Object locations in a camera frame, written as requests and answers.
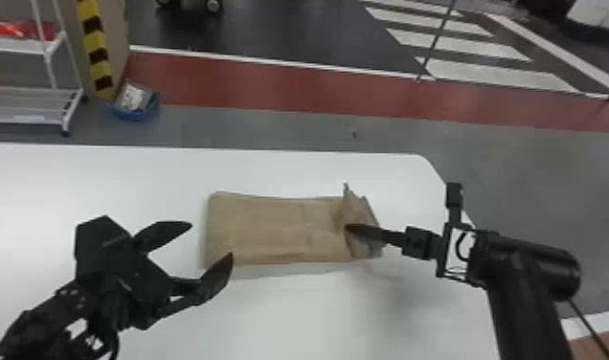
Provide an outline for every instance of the white table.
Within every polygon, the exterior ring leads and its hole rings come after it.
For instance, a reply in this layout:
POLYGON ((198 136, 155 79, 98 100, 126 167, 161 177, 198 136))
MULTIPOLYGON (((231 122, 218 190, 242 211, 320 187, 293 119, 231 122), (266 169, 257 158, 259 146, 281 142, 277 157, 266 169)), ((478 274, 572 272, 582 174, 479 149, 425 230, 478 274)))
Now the white table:
MULTIPOLYGON (((74 277, 75 226, 109 214, 131 233, 195 227, 152 256, 201 274, 213 191, 340 195, 349 182, 381 225, 441 230, 444 184, 416 155, 0 144, 0 337, 74 277)), ((121 359, 496 359, 485 293, 387 249, 337 265, 237 268, 213 301, 122 334, 121 359)))

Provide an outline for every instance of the blue basket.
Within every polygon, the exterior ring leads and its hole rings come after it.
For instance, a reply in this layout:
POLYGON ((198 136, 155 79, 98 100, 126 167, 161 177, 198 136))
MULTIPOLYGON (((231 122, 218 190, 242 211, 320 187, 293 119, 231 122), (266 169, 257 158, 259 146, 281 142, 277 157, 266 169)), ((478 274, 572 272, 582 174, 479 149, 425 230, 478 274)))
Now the blue basket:
POLYGON ((130 120, 132 122, 142 122, 149 118, 150 115, 159 108, 159 97, 160 94, 158 92, 152 93, 148 107, 142 111, 123 110, 114 104, 110 104, 110 109, 112 110, 112 113, 120 119, 130 120))

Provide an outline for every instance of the metal shelf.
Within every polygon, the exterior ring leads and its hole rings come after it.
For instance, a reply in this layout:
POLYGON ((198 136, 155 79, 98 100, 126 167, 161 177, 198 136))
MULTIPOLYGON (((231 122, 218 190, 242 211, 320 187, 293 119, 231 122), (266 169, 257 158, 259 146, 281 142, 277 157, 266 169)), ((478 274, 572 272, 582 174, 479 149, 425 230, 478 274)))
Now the metal shelf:
POLYGON ((0 123, 57 124, 67 131, 83 90, 0 86, 0 123))
POLYGON ((30 54, 50 57, 66 38, 64 31, 58 32, 52 41, 17 39, 0 36, 0 53, 30 54))
MULTIPOLYGON (((61 134, 70 135, 70 119, 83 97, 79 69, 72 45, 64 31, 53 41, 46 41, 41 23, 41 12, 36 0, 30 0, 39 40, 0 37, 0 53, 43 56, 50 79, 49 88, 0 86, 0 123, 58 124, 61 134), (76 89, 59 89, 53 70, 52 55, 65 43, 73 67, 76 89)), ((58 1, 52 0, 58 26, 63 24, 58 1)))

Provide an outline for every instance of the robotic hand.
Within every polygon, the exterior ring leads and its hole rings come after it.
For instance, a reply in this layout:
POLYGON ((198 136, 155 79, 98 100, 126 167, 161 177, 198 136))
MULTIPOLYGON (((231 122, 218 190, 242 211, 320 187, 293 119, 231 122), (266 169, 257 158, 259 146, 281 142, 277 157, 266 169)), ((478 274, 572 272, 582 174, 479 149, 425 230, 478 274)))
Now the robotic hand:
POLYGON ((233 255, 220 259, 200 279, 169 276, 148 258, 191 228, 188 222, 156 222, 135 236, 108 216, 79 224, 77 274, 55 295, 24 311, 0 342, 6 360, 94 360, 119 353, 119 332, 146 330, 160 319, 201 305, 228 283, 233 255), (69 325, 85 320, 72 338, 69 325))
POLYGON ((553 301, 569 300, 577 292, 581 280, 575 258, 565 250, 473 229, 462 222, 462 203, 462 185, 448 183, 449 219, 442 235, 411 226, 405 233, 363 224, 348 224, 345 229, 365 240, 399 247, 403 256, 434 259, 438 278, 483 288, 503 360, 572 360, 553 301), (464 271, 447 266, 455 231, 461 232, 455 253, 466 264, 464 271), (468 233, 475 240, 466 257, 461 246, 468 233))

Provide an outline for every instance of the yellow and black striped post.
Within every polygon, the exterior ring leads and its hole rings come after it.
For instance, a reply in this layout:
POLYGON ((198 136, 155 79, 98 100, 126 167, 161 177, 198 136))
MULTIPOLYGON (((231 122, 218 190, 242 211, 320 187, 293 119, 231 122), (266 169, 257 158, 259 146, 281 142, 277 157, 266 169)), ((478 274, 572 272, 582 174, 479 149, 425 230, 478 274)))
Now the yellow and black striped post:
POLYGON ((111 100, 115 96, 115 84, 108 62, 102 16, 97 0, 77 0, 77 15, 83 30, 83 50, 90 61, 90 78, 95 83, 97 97, 111 100))

